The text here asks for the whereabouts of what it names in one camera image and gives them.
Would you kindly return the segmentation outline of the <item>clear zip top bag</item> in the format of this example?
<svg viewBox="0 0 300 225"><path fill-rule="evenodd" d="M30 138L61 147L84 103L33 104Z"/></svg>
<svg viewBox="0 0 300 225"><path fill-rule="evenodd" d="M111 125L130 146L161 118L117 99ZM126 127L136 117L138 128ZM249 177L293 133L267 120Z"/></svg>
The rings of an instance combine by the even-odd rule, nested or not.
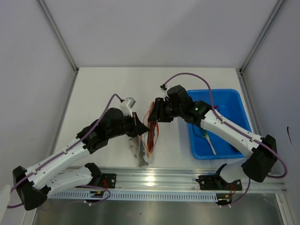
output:
<svg viewBox="0 0 300 225"><path fill-rule="evenodd" d="M149 131L139 137L129 138L128 144L133 154L137 167L147 167L154 161L154 149L159 137L159 125L157 122L148 122L148 118L154 109L153 101L144 116L142 123Z"/></svg>

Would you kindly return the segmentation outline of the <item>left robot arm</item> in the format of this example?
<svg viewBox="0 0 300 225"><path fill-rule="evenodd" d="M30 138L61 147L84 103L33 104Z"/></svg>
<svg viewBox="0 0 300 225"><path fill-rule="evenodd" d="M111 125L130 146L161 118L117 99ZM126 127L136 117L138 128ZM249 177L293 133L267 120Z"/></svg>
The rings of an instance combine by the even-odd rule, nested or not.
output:
<svg viewBox="0 0 300 225"><path fill-rule="evenodd" d="M18 166L12 171L12 190L20 197L19 205L29 211L57 192L79 186L98 187L102 173L94 163L87 163L74 172L63 173L63 170L105 147L110 139L122 135L135 138L148 130L135 112L124 115L120 109L108 109L59 152L33 166Z"/></svg>

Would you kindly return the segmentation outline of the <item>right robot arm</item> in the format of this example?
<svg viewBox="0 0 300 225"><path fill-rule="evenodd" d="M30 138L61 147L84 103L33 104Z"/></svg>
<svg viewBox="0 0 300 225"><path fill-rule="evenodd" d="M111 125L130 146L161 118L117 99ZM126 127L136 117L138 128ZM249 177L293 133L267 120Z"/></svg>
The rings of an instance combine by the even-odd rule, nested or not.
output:
<svg viewBox="0 0 300 225"><path fill-rule="evenodd" d="M176 117L214 133L244 156L244 160L224 164L217 170L214 184L219 189L225 189L233 181L243 178L263 182L277 161L273 136L262 137L243 129L206 102L193 101L181 85L169 88L166 98L155 99L148 122L172 122Z"/></svg>

